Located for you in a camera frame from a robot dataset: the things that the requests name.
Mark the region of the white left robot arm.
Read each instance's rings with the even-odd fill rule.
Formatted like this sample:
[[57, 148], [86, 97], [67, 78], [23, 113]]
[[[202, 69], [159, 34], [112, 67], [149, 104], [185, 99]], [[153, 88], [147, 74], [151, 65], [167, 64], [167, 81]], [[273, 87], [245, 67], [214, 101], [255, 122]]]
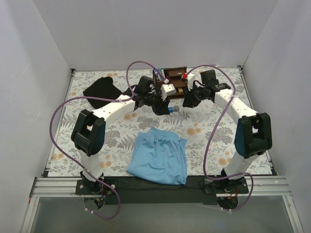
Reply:
[[157, 88], [152, 78], [142, 76], [138, 84], [129, 87], [116, 101], [93, 111], [83, 110], [79, 113], [71, 140], [80, 153], [83, 165], [80, 175], [89, 192], [99, 194], [104, 187], [99, 152], [104, 145], [106, 127], [144, 105], [150, 106], [157, 115], [168, 115], [171, 91], [174, 91], [174, 87], [169, 81]]

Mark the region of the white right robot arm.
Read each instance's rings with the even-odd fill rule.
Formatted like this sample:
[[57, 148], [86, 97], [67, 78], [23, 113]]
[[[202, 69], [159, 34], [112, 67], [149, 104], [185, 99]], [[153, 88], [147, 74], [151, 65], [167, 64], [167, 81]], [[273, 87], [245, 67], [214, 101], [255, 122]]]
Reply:
[[218, 178], [207, 178], [205, 184], [213, 189], [231, 193], [243, 184], [250, 165], [272, 147], [271, 118], [267, 113], [258, 113], [235, 96], [232, 85], [220, 83], [215, 70], [201, 73], [201, 80], [185, 73], [181, 80], [186, 83], [184, 107], [194, 108], [203, 100], [210, 100], [223, 109], [236, 123], [234, 138], [235, 153], [222, 169]]

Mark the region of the brown wooden desk organizer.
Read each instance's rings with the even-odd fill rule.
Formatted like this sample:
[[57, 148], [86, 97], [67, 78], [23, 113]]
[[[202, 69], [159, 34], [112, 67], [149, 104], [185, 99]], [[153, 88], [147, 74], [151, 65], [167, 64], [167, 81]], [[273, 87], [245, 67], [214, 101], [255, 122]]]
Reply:
[[[176, 89], [176, 93], [169, 96], [169, 99], [183, 99], [184, 92], [179, 93], [178, 89], [184, 89], [187, 87], [187, 84], [181, 80], [181, 76], [187, 72], [187, 67], [162, 68], [162, 71], [165, 74], [165, 78], [169, 80], [169, 84], [173, 84]], [[160, 92], [161, 86], [164, 84], [164, 81], [156, 81], [154, 78], [153, 80], [155, 83], [155, 91], [158, 94]]]

